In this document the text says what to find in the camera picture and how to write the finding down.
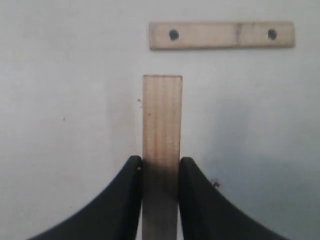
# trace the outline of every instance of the drilled hole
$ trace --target drilled hole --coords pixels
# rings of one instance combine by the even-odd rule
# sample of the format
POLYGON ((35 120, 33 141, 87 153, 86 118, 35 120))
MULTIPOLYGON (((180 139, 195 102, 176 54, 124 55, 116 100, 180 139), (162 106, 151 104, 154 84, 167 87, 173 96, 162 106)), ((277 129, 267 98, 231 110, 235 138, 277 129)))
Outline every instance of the drilled hole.
POLYGON ((276 38, 277 38, 277 31, 274 30, 274 29, 269 29, 269 30, 268 30, 267 38, 270 39, 270 40, 276 40, 276 38))
POLYGON ((177 30, 171 30, 170 32, 169 32, 169 37, 170 37, 170 40, 171 41, 175 41, 175 40, 177 40, 178 38, 179 38, 179 33, 178 33, 178 31, 177 30))

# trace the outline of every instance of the wood grain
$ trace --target wood grain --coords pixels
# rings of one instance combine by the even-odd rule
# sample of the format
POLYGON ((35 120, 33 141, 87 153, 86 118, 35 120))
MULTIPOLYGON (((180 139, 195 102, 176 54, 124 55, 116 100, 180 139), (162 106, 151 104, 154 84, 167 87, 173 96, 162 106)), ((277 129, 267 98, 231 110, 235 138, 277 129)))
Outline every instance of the wood grain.
POLYGON ((295 45, 292 22, 152 22, 149 25, 152 50, 210 48, 290 48, 295 45), (276 38, 268 37, 269 30, 276 38), (176 31, 178 39, 171 40, 176 31))
POLYGON ((143 240, 177 239, 181 107, 181 76, 144 76, 143 240))

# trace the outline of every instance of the white wall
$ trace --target white wall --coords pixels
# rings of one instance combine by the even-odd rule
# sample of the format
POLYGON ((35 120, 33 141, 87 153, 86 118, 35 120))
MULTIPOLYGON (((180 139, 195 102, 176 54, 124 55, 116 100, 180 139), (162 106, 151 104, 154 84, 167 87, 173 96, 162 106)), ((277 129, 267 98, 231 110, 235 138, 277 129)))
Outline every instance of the white wall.
POLYGON ((183 76, 181 155, 251 217, 320 235, 318 0, 2 0, 0 239, 96 196, 141 154, 143 74, 183 76), (149 21, 280 21, 293 49, 151 52, 149 21))

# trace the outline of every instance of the black curved object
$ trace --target black curved object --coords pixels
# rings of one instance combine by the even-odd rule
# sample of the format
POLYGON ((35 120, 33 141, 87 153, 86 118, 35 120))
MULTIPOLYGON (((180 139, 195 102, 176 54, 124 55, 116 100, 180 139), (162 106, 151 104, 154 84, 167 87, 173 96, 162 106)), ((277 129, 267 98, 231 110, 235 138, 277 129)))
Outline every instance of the black curved object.
POLYGON ((180 161, 178 199, 184 240, 286 240, 233 206, 190 157, 180 161))
POLYGON ((69 219, 30 240, 134 240, 141 199, 142 160, 131 156, 91 203, 69 219))

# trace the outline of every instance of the wooden strip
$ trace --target wooden strip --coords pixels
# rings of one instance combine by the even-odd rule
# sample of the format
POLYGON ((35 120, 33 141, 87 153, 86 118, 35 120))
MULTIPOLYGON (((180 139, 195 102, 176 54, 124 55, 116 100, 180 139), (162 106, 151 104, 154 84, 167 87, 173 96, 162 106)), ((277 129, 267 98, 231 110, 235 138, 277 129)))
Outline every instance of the wooden strip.
POLYGON ((290 48, 292 22, 154 22, 149 25, 152 50, 210 48, 290 48))
POLYGON ((181 76, 144 76, 143 240, 177 239, 181 104, 181 76))

